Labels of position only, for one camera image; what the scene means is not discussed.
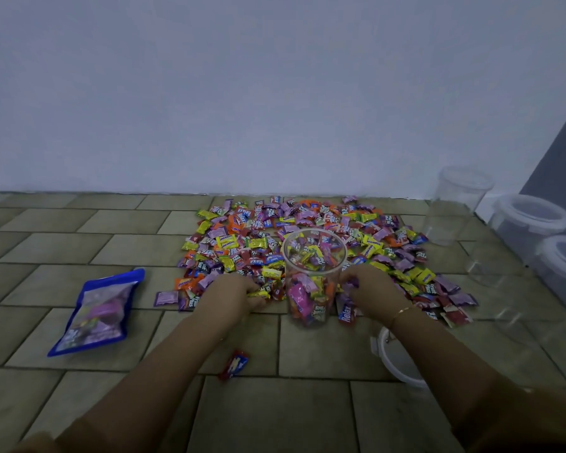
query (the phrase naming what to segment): jar lid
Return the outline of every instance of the jar lid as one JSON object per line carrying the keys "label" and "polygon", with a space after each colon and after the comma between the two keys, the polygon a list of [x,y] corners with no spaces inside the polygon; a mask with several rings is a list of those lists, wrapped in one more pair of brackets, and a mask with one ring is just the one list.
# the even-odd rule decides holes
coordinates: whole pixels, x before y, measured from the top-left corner
{"label": "jar lid", "polygon": [[439,177],[466,189],[489,191],[495,185],[492,176],[472,167],[450,165],[440,171]]}
{"label": "jar lid", "polygon": [[528,226],[536,234],[553,235],[566,230],[566,210],[540,197],[509,194],[499,197],[494,208],[507,220]]}
{"label": "jar lid", "polygon": [[536,253],[546,266],[566,278],[566,235],[545,238]]}

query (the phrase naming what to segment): hand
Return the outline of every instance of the hand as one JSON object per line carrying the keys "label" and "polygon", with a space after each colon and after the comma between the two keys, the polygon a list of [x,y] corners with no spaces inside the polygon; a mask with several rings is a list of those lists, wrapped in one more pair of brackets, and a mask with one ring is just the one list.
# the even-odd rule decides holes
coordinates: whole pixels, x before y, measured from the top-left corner
{"label": "hand", "polygon": [[410,302],[394,286],[389,275],[369,264],[357,264],[341,273],[340,284],[356,278],[358,288],[350,291],[350,297],[358,308],[369,318],[384,326],[392,322],[394,316]]}
{"label": "hand", "polygon": [[222,274],[203,293],[195,307],[194,316],[215,321],[218,327],[229,329],[246,314],[266,304],[264,297],[247,297],[258,285],[240,274]]}

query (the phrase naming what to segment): candy bag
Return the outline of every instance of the candy bag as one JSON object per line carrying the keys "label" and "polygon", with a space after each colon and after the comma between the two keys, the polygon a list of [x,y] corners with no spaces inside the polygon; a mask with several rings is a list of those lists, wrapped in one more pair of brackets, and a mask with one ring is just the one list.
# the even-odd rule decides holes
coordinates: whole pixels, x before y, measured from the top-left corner
{"label": "candy bag", "polygon": [[65,333],[47,356],[66,355],[124,340],[132,297],[145,270],[86,281]]}

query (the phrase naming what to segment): forearm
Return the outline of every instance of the forearm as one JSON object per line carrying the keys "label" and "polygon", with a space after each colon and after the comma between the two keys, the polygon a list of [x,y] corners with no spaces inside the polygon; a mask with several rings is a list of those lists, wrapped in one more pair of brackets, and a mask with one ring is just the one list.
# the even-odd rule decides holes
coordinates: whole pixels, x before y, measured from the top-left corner
{"label": "forearm", "polygon": [[401,313],[392,329],[453,426],[498,377],[495,369],[417,308]]}
{"label": "forearm", "polygon": [[84,419],[117,450],[154,450],[187,386],[226,326],[191,315],[90,409]]}

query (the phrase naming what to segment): red candy wrapper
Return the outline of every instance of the red candy wrapper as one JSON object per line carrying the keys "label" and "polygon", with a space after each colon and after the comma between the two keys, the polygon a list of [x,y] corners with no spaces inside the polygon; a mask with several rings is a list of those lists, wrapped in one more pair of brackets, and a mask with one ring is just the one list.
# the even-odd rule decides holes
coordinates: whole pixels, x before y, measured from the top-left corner
{"label": "red candy wrapper", "polygon": [[243,370],[248,361],[249,356],[247,354],[243,351],[234,350],[233,355],[227,362],[225,369],[218,375],[218,378],[222,381],[233,378]]}

